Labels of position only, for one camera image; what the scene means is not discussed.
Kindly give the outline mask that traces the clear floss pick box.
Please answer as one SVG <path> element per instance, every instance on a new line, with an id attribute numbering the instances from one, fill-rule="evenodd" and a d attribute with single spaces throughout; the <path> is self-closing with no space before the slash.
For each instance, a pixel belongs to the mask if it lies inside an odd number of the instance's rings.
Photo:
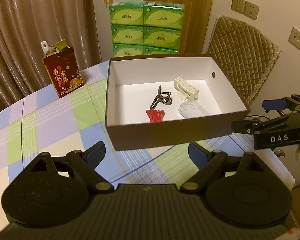
<path id="1" fill-rule="evenodd" d="M 185 119 L 200 118 L 210 114 L 195 100 L 187 100 L 179 107 L 179 113 Z"/>

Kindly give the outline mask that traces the red snack packet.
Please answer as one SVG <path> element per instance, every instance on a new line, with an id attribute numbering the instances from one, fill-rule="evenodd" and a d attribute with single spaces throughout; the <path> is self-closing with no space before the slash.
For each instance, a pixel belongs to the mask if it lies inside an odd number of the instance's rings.
<path id="1" fill-rule="evenodd" d="M 162 122 L 165 116 L 164 110 L 147 109 L 146 113 L 149 117 L 150 122 Z"/>

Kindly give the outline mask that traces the checkered tablecloth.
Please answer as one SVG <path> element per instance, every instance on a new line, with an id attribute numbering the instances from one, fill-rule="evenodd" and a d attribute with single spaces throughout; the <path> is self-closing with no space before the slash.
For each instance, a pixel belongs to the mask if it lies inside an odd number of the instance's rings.
<path id="1" fill-rule="evenodd" d="M 63 156 L 98 141 L 106 156 L 96 170 L 113 185 L 181 185 L 196 173 L 187 144 L 115 150 L 105 124 L 108 69 L 106 61 L 83 70 L 85 85 L 63 98 L 50 85 L 0 113 L 0 193 L 39 153 Z"/>

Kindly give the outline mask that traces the quilted chair cushion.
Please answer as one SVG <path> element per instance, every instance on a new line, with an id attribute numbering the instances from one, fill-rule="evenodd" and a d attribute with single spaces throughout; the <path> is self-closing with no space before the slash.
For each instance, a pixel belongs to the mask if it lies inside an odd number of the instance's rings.
<path id="1" fill-rule="evenodd" d="M 206 51 L 251 103 L 272 71 L 281 49 L 257 28 L 221 15 L 217 18 Z"/>

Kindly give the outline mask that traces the brown cardboard box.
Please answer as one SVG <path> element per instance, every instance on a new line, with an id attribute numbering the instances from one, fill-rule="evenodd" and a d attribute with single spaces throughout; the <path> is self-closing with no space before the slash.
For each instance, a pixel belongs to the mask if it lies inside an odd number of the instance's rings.
<path id="1" fill-rule="evenodd" d="M 185 119 L 174 80 L 182 77 L 199 90 L 197 102 L 210 114 Z M 150 122 L 146 110 L 162 92 L 172 92 L 162 122 Z M 118 151 L 183 144 L 232 132 L 231 123 L 243 120 L 250 108 L 215 57 L 209 54 L 161 54 L 115 57 L 109 61 L 106 129 Z"/>

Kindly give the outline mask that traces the red gift bag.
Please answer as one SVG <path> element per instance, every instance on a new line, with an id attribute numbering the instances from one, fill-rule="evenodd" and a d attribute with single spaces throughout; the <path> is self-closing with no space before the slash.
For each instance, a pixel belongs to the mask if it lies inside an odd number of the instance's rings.
<path id="1" fill-rule="evenodd" d="M 74 48 L 68 45 L 66 39 L 52 46 L 46 41 L 42 41 L 40 45 L 44 53 L 43 64 L 59 98 L 84 85 Z"/>

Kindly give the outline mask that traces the green tissue pack stack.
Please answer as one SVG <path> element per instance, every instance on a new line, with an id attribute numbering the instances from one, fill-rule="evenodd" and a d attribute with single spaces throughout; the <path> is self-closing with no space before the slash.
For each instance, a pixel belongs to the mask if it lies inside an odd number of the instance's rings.
<path id="1" fill-rule="evenodd" d="M 166 2 L 117 2 L 109 6 L 113 56 L 179 52 L 184 6 Z"/>

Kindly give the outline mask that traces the brown curtain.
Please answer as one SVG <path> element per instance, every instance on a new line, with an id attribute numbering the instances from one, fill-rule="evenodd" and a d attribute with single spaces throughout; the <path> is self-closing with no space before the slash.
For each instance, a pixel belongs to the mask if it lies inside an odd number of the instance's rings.
<path id="1" fill-rule="evenodd" d="M 61 40 L 79 69 L 101 62 L 93 0 L 0 0 L 0 112 L 51 83 L 40 44 Z"/>

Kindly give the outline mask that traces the single wall socket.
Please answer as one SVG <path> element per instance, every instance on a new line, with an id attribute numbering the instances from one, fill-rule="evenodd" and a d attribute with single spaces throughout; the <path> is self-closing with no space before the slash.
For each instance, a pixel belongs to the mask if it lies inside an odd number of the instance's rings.
<path id="1" fill-rule="evenodd" d="M 296 49 L 300 50 L 300 31 L 295 27 L 292 28 L 288 42 L 292 44 Z"/>

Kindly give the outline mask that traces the double wall socket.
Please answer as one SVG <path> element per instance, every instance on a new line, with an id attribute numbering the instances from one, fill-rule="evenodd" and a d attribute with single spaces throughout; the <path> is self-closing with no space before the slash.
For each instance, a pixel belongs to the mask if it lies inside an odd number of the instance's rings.
<path id="1" fill-rule="evenodd" d="M 252 20 L 257 20 L 259 9 L 258 5 L 245 0 L 232 0 L 231 3 L 231 10 Z"/>

